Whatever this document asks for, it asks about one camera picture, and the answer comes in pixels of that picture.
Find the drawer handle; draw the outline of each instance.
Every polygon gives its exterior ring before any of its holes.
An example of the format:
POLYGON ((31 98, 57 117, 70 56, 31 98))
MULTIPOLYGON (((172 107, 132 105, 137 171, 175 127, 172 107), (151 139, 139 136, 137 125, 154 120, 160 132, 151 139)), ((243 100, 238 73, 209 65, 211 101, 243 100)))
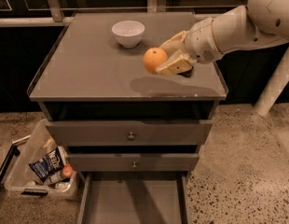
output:
POLYGON ((136 161, 134 161, 133 163, 132 163, 132 169, 137 169, 137 162, 136 161))
POLYGON ((135 136, 134 136, 133 132, 130 132, 127 138, 128 138, 128 140, 131 140, 131 141, 134 140, 135 136))

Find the speckled floor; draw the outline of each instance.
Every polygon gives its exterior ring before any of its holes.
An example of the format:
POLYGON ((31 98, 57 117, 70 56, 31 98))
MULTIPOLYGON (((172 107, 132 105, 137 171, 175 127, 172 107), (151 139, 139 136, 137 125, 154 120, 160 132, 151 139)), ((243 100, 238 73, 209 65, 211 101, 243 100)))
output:
MULTIPOLYGON (((0 163, 11 139, 41 113, 0 114, 0 163)), ((0 187, 0 223, 76 223, 74 201, 22 196, 0 187)), ((193 223, 289 223, 289 104, 259 117, 251 105, 220 105, 188 182, 193 223)))

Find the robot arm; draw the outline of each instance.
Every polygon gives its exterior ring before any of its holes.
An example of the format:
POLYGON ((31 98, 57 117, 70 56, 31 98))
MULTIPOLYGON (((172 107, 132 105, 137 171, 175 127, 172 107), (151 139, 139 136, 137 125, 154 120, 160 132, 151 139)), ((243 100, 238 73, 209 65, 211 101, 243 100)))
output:
POLYGON ((210 63, 235 50, 275 47, 289 42, 289 0, 248 0, 214 19, 197 22, 160 47, 172 56, 156 71, 173 75, 210 63))

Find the open drawer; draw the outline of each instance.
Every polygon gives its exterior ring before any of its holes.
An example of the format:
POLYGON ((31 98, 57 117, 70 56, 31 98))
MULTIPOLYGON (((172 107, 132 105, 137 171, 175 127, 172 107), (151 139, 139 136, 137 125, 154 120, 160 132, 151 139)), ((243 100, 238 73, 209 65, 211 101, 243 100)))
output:
POLYGON ((191 223, 181 172, 88 173, 79 224, 191 223))

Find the white bowl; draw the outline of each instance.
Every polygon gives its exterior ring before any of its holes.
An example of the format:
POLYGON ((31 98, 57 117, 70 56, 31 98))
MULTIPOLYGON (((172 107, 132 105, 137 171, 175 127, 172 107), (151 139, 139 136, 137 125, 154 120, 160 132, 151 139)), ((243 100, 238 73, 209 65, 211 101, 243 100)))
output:
POLYGON ((143 39, 145 27, 138 21, 120 21, 113 25, 116 41, 125 48, 134 48, 143 39))

